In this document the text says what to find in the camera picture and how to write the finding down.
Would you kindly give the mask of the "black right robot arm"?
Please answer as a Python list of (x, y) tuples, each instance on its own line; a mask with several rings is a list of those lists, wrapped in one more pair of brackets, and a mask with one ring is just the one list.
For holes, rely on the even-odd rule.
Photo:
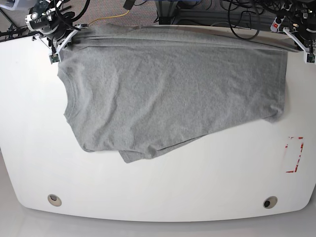
[(61, 50), (65, 48), (74, 35), (87, 28), (87, 24), (74, 23), (86, 13), (90, 1), (86, 1), (81, 12), (76, 15), (69, 11), (71, 6), (64, 6), (66, 0), (39, 0), (25, 17), (28, 29), (36, 34), (37, 39), (46, 37), (48, 48), (51, 49), (51, 63), (61, 61)]

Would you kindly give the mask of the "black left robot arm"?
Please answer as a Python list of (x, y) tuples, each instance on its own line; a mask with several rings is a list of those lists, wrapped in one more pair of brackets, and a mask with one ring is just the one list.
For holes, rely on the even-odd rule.
[(316, 55), (316, 1), (285, 0), (283, 7), (292, 24), (289, 30), (292, 39), (307, 53), (307, 61), (311, 62)]

